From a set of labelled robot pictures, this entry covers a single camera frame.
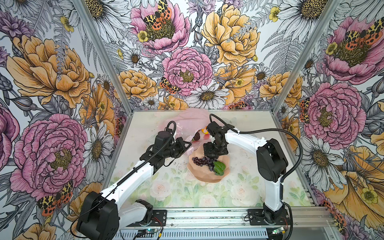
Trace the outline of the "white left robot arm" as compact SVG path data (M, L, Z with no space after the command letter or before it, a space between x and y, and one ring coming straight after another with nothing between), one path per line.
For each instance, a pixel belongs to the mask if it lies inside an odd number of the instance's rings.
M100 193L89 193L77 219L76 231L82 239L111 240L121 228L135 223L148 224L153 206L137 200L132 205L123 204L146 180L165 165L167 158L180 158L192 143L179 137L158 141L147 148L137 164L116 183Z

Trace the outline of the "orange yellow mango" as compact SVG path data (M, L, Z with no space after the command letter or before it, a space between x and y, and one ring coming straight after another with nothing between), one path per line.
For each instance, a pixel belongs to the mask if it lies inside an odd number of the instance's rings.
M203 133L204 135L208 135L208 134L209 134L207 128L201 129L201 131L202 131L202 133Z

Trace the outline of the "dark purple plum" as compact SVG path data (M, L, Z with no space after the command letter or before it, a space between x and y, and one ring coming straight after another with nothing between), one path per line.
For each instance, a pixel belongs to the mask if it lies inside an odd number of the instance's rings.
M201 138L200 132L196 132L196 134L193 137L193 142L199 141Z

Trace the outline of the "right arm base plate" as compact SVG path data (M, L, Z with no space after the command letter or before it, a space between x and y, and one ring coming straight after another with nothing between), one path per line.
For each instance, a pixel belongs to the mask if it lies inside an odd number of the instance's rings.
M247 215L251 226L288 226L291 223L289 213L283 207L276 212L268 209L248 209Z

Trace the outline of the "pink plastic bag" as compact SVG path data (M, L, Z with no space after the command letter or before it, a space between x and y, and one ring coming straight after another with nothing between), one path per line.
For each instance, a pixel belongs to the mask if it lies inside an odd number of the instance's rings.
M211 142L210 134L204 135L201 129L207 128L210 123L209 111L205 109L190 108L178 112L178 115L165 120L160 129L163 130L169 122L174 121L177 129L174 138L182 137L183 140L191 142L192 146L187 150L186 155L191 155L195 150L205 143ZM193 142L193 137L196 132L200 132L200 140Z

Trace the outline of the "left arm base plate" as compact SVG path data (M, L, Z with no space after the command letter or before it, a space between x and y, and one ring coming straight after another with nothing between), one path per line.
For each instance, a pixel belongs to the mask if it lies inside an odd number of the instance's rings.
M149 221L142 220L141 222L136 222L129 227L165 227L167 223L167 210L153 210L152 216L149 218Z

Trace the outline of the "pink flower-shaped bowl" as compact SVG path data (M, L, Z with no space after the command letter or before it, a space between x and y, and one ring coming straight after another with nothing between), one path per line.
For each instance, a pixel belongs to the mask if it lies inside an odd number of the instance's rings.
M230 157L228 155L219 156L218 160L226 165L222 176L216 175L213 171L209 170L208 166L198 166L193 163L193 158L201 158L204 156L204 148L200 146L189 156L189 162L187 164L188 170L191 174L201 182L205 183L218 183L230 173Z

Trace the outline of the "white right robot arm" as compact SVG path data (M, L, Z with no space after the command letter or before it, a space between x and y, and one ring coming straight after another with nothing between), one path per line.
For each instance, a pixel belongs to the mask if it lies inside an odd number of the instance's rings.
M266 197L259 214L266 224L274 225L284 215L282 177L287 172L288 160L276 139L254 137L253 132L241 132L232 125L220 126L212 121L207 126L211 141L204 144L206 157L218 158L229 154L227 145L236 145L256 155L259 174L265 180Z

